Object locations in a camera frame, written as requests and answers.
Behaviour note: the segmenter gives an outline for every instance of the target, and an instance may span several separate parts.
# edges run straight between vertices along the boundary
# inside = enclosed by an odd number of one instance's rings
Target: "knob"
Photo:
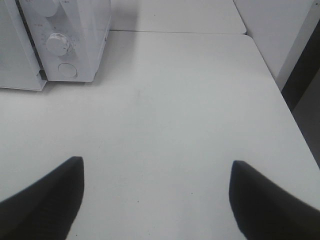
[[[41,16],[52,17],[59,8],[59,0],[31,0],[32,8]]]
[[[65,55],[71,48],[69,39],[61,33],[52,33],[45,45],[46,49],[56,56]]]

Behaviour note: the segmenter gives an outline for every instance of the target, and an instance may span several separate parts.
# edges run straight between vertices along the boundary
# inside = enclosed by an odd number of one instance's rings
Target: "control panel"
[[[110,28],[110,0],[20,4],[48,81],[92,82]]]

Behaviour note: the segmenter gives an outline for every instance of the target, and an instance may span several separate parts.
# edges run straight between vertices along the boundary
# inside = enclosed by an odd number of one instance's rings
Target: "white appliance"
[[[0,87],[92,82],[110,24],[110,0],[0,0]]]

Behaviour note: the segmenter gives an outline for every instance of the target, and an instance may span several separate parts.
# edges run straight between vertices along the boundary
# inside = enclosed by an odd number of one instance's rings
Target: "white table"
[[[112,30],[245,34],[233,0],[111,0]]]
[[[320,209],[319,168],[245,35],[111,32],[93,83],[0,89],[0,113],[0,200],[83,156],[68,240],[244,239],[233,160]]]

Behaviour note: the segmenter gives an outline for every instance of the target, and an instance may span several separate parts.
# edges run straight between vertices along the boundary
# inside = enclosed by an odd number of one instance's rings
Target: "dark gap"
[[[44,71],[44,66],[43,66],[43,64],[42,64],[42,62],[41,62],[41,59],[40,59],[38,50],[37,50],[37,48],[36,48],[35,41],[34,41],[34,39],[33,39],[33,37],[32,37],[32,34],[31,34],[31,32],[30,32],[30,29],[29,29],[29,26],[28,26],[28,24],[27,24],[27,20],[26,20],[24,11],[22,10],[21,4],[20,4],[20,0],[15,0],[15,4],[16,4],[18,10],[19,10],[19,14],[20,14],[20,16],[21,16],[21,19],[22,19],[24,28],[25,28],[25,30],[26,30],[26,33],[27,33],[28,37],[29,37],[31,46],[32,46],[32,48],[33,48],[33,51],[34,51],[34,54],[35,54],[35,57],[36,57],[36,60],[37,60],[37,62],[38,62],[38,64],[39,64],[39,66],[40,66],[40,71],[39,71],[40,76],[41,76],[42,80],[48,80],[47,75],[46,75],[46,73],[45,73],[45,71]]]
[[[320,69],[320,21],[316,25],[297,64],[282,90],[282,96],[293,111]]]

